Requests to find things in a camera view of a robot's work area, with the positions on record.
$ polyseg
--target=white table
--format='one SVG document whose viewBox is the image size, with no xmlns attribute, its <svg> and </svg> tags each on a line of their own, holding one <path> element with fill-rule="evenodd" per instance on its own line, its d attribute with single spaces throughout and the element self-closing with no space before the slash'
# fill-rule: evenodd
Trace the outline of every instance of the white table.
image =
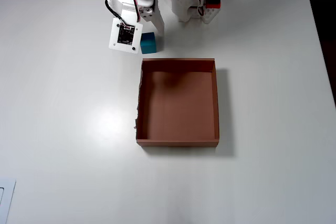
<svg viewBox="0 0 336 224">
<path fill-rule="evenodd" d="M 134 55 L 108 48 L 104 0 L 0 0 L 7 224 L 335 223 L 336 110 L 309 0 L 222 0 L 210 25 L 159 1 L 164 50 Z M 216 59 L 216 150 L 136 144 L 143 56 Z"/>
</svg>

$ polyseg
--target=blue cube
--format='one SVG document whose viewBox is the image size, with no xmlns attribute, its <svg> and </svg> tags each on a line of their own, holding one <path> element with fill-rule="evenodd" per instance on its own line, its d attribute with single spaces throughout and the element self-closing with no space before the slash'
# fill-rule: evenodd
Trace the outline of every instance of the blue cube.
<svg viewBox="0 0 336 224">
<path fill-rule="evenodd" d="M 156 43 L 154 33 L 144 33 L 141 36 L 140 47 L 143 54 L 152 54 L 156 52 Z"/>
</svg>

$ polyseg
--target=table surface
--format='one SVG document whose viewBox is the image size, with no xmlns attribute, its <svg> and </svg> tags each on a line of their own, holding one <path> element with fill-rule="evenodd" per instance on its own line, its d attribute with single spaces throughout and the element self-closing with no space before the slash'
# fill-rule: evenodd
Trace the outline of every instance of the table surface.
<svg viewBox="0 0 336 224">
<path fill-rule="evenodd" d="M 153 58 L 215 58 L 220 141 L 135 142 L 143 55 L 108 48 L 104 0 L 0 0 L 7 224 L 334 223 L 336 110 L 309 0 L 222 0 Z M 151 24 L 145 31 L 155 31 Z"/>
</svg>

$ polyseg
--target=brown box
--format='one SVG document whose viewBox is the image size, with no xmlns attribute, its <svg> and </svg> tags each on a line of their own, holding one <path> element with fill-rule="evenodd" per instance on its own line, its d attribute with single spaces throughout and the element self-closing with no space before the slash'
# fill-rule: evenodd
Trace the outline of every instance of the brown box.
<svg viewBox="0 0 336 224">
<path fill-rule="evenodd" d="M 141 70 L 137 143 L 216 147 L 215 59 L 143 59 Z"/>
</svg>

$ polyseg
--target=red component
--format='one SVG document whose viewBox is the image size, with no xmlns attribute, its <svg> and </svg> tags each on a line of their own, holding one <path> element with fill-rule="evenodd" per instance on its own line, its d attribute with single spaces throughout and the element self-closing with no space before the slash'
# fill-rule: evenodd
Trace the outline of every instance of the red component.
<svg viewBox="0 0 336 224">
<path fill-rule="evenodd" d="M 213 8 L 213 9 L 220 9 L 221 8 L 221 4 L 205 4 L 205 8 Z"/>
</svg>

